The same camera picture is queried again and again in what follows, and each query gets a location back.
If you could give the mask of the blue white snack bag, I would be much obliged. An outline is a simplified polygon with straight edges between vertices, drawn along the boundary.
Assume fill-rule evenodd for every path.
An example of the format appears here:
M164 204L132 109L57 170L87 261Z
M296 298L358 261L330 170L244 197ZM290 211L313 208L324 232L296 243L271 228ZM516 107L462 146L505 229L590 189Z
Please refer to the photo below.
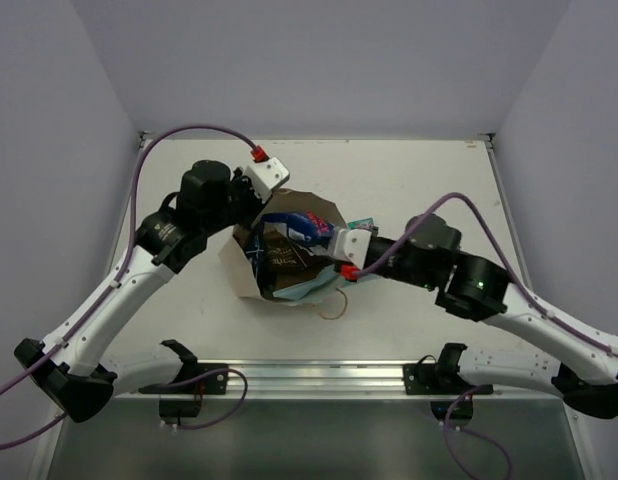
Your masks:
M257 279L264 257L262 235L266 227L273 227L311 254L326 259L329 240L335 226L312 212L264 214L256 223L243 251Z

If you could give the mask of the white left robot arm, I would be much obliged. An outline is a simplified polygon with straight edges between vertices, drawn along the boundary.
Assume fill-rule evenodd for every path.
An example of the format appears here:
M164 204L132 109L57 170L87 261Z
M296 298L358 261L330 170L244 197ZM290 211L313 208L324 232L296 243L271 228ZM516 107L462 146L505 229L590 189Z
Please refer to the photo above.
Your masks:
M210 237L252 222L271 193L287 180L276 161L230 170L202 160L186 171L178 192L147 216L110 274L88 299L41 340L15 348L33 382L74 422L91 419L115 396L145 387L190 390L197 359L167 340L131 361L104 353L138 309L207 248Z

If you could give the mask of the brown paper bag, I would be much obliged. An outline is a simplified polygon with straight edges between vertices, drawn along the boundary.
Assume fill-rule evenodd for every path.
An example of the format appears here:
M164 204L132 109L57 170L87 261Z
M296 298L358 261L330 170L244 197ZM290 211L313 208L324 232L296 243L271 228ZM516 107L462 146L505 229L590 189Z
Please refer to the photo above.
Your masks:
M321 304L334 294L343 295L345 279L334 271L333 262L317 256L284 235L282 225L254 221L235 226L220 249L220 263L233 295L269 304L308 307L320 317L335 320L341 310L327 313Z

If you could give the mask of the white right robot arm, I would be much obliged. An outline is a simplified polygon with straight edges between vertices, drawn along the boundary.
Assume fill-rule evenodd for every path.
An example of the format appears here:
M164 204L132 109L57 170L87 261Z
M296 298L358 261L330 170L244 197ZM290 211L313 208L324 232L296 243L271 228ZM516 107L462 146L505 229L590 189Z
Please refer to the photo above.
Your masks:
M460 232L436 215L426 218L396 251L393 240L357 233L348 258L376 274L435 291L446 313L511 333L536 347L520 354L447 343L435 363L410 364L414 393L482 393L510 386L556 396L599 419L618 416L618 335L589 327L518 286L490 260L465 253Z

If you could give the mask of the dark brown chip bag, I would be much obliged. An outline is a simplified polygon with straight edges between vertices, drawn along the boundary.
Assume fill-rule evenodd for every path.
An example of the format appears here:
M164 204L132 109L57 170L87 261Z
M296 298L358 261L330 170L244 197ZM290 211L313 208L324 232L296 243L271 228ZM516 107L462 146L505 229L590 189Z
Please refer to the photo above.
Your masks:
M311 280L322 268L332 266L325 258L311 254L273 227L266 227L261 239L264 257L257 280L265 298L275 299L274 291Z

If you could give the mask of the teal snack bag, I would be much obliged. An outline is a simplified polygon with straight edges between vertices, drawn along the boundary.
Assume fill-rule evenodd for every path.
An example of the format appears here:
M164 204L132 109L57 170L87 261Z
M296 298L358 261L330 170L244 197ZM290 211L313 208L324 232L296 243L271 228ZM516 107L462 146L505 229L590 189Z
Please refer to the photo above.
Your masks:
M378 227L375 225L372 217L353 220L347 223L349 229L363 229L368 231L377 231Z

